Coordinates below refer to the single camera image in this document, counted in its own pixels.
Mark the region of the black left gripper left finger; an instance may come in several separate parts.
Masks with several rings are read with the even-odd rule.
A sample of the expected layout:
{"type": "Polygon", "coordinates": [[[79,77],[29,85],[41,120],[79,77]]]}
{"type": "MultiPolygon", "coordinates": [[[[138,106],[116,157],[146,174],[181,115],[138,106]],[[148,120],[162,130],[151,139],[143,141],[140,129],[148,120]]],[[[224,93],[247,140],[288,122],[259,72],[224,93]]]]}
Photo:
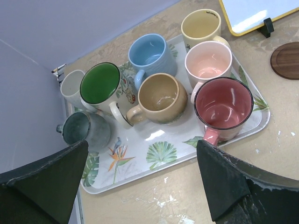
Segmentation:
{"type": "Polygon", "coordinates": [[[2,224],[69,222],[88,157],[88,142],[67,148],[0,175],[2,224]]]}

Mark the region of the dark walnut coaster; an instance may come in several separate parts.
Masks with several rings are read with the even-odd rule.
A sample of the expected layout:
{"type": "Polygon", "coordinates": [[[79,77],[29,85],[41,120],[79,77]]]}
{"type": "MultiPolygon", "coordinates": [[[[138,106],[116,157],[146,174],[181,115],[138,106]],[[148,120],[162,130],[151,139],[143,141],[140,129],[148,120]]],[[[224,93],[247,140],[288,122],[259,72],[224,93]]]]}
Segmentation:
{"type": "Polygon", "coordinates": [[[275,49],[270,58],[273,71],[286,79],[299,79],[299,42],[290,42],[275,49]]]}

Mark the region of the white mug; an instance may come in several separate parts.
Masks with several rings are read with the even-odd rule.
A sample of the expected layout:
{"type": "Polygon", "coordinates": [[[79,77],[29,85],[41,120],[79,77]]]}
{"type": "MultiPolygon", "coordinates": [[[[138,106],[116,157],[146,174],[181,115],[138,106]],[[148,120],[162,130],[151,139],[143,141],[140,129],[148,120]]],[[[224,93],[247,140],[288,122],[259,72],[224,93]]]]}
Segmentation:
{"type": "Polygon", "coordinates": [[[63,97],[74,107],[96,113],[97,109],[92,108],[91,106],[86,108],[81,102],[80,84],[84,75],[85,73],[82,70],[74,70],[70,72],[62,81],[60,91],[63,97]]]}

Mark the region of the grey stoneware cup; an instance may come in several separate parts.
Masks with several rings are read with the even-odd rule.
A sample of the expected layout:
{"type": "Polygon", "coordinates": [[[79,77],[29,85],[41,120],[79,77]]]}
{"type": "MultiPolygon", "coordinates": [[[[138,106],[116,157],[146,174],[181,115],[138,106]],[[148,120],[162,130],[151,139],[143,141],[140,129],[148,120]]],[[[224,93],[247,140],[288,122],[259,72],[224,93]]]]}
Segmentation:
{"type": "Polygon", "coordinates": [[[67,145],[86,140],[88,151],[98,153],[105,149],[111,137],[109,123],[92,112],[73,113],[62,125],[57,125],[56,132],[62,135],[67,145]]]}

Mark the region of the floral serving tray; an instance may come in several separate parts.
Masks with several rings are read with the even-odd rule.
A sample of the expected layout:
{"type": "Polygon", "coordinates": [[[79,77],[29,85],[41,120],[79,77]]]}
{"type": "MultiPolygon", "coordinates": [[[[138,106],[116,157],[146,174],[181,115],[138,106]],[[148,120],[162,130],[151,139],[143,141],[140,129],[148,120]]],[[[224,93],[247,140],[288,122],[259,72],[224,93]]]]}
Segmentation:
{"type": "MultiPolygon", "coordinates": [[[[204,135],[204,126],[190,103],[192,88],[185,70],[186,50],[183,37],[178,35],[167,42],[178,65],[176,78],[189,94],[184,114],[169,125],[159,125],[145,120],[126,130],[113,116],[99,113],[109,122],[112,135],[105,149],[99,153],[90,153],[87,157],[81,186],[89,194],[98,194],[116,188],[196,157],[197,142],[204,135]],[[115,152],[112,156],[110,149],[114,149],[119,138],[122,144],[118,148],[118,153],[115,152]]],[[[268,104],[234,53],[232,58],[230,77],[242,81],[249,87],[254,97],[254,110],[238,135],[229,141],[219,142],[218,147],[229,145],[261,131],[266,127],[271,116],[268,104]]]]}

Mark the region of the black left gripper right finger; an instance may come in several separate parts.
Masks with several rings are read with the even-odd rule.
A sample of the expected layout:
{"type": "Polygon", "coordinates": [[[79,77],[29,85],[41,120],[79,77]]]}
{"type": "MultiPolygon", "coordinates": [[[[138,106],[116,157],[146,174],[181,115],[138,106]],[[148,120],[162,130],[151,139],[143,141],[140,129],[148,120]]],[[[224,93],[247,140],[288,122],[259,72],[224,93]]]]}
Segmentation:
{"type": "Polygon", "coordinates": [[[299,182],[260,169],[205,140],[197,161],[212,221],[217,224],[297,224],[299,182]]]}

